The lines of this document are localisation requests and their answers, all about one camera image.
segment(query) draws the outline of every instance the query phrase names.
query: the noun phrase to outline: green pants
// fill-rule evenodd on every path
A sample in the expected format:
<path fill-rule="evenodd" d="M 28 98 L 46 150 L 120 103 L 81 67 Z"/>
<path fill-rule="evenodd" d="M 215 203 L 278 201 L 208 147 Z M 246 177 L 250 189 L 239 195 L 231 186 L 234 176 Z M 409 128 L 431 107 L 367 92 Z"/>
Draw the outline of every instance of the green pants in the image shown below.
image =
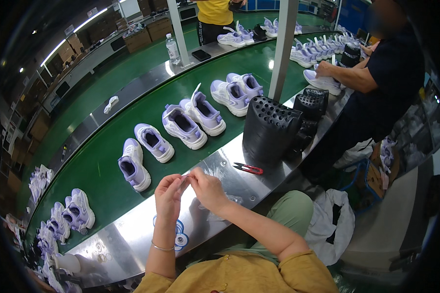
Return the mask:
<path fill-rule="evenodd" d="M 304 237 L 310 225 L 312 215 L 313 202 L 311 198 L 301 191 L 292 190 L 288 191 L 272 206 L 266 217 L 292 229 Z M 258 241 L 250 248 L 246 247 L 245 243 L 239 243 L 223 250 L 223 252 L 233 250 L 254 252 L 264 256 L 264 258 L 272 261 L 276 265 L 279 264 L 277 257 L 270 253 L 264 245 Z"/>

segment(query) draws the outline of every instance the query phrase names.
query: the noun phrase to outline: green conveyor belt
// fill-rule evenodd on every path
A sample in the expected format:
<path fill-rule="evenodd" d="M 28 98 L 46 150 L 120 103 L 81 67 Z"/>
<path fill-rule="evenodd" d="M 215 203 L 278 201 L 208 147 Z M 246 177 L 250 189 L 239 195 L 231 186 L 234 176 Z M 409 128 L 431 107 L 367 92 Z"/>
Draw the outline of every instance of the green conveyor belt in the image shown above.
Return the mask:
<path fill-rule="evenodd" d="M 318 35 L 320 34 L 300 36 L 299 39 L 306 42 L 306 38 Z M 231 72 L 252 73 L 259 84 L 264 86 L 264 93 L 267 94 L 274 55 L 275 42 L 270 41 L 220 57 L 164 84 L 111 120 L 83 145 L 54 179 L 29 224 L 25 247 L 29 245 L 30 241 L 33 241 L 40 222 L 49 219 L 54 202 L 65 203 L 65 197 L 70 196 L 73 188 L 80 188 L 86 192 L 90 207 L 96 215 L 96 221 L 93 228 L 85 236 L 77 231 L 72 231 L 67 244 L 64 246 L 59 244 L 61 253 L 70 250 L 140 204 L 153 194 L 158 182 L 164 176 L 186 172 L 190 167 L 239 135 L 243 129 L 244 117 L 234 116 L 225 106 L 213 101 L 210 94 L 210 84 L 216 79 L 225 80 L 227 74 Z M 289 62 L 281 102 L 285 102 L 308 84 L 303 77 L 303 70 L 304 68 L 296 62 Z M 209 136 L 207 143 L 201 149 L 191 150 L 180 139 L 170 136 L 165 131 L 161 122 L 161 114 L 166 104 L 177 104 L 183 98 L 190 98 L 198 83 L 202 83 L 200 91 L 207 96 L 207 100 L 221 112 L 227 123 L 227 129 L 220 136 Z M 130 184 L 124 180 L 117 162 L 122 155 L 124 141 L 128 137 L 135 138 L 134 126 L 137 123 L 155 126 L 176 151 L 175 156 L 168 163 L 161 164 L 147 149 L 143 149 L 143 165 L 152 177 L 152 184 L 141 194 L 134 191 Z"/>

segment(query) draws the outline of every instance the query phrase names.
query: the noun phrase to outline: black shirt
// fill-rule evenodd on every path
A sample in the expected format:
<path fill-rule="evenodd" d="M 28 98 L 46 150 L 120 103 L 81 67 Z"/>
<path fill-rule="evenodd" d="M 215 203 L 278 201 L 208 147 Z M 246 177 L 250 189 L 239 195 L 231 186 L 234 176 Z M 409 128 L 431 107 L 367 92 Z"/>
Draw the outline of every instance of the black shirt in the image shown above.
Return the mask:
<path fill-rule="evenodd" d="M 355 91 L 344 113 L 355 122 L 370 119 L 387 135 L 424 83 L 424 57 L 411 25 L 394 38 L 381 40 L 366 67 L 378 88 L 366 94 Z"/>

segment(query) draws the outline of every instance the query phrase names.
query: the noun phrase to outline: plastic water bottle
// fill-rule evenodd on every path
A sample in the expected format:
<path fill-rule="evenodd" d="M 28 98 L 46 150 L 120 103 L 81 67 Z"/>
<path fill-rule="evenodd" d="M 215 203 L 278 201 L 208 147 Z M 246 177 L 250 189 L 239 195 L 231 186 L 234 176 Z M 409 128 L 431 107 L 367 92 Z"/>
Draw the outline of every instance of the plastic water bottle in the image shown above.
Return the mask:
<path fill-rule="evenodd" d="M 178 45 L 176 41 L 171 38 L 171 34 L 166 34 L 166 48 L 168 49 L 168 55 L 173 64 L 179 64 L 181 59 L 179 58 Z"/>

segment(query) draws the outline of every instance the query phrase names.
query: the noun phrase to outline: man's hand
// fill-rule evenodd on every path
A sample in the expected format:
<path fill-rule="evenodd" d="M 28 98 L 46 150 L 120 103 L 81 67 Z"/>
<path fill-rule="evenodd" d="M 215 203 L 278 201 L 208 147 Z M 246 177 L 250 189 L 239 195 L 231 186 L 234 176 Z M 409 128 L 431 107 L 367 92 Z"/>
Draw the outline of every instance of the man's hand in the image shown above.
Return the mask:
<path fill-rule="evenodd" d="M 230 203 L 220 180 L 205 174 L 201 168 L 197 167 L 189 173 L 189 182 L 199 201 L 214 214 L 218 215 Z"/>
<path fill-rule="evenodd" d="M 157 209 L 157 221 L 165 221 L 167 224 L 176 223 L 181 209 L 181 195 L 187 185 L 178 190 L 182 181 L 180 174 L 172 174 L 164 177 L 155 189 L 155 205 Z"/>
<path fill-rule="evenodd" d="M 334 65 L 332 65 L 329 62 L 321 61 L 319 63 L 319 66 L 315 70 L 316 71 L 316 78 L 318 78 L 320 76 L 331 76 L 330 68 L 333 66 Z"/>

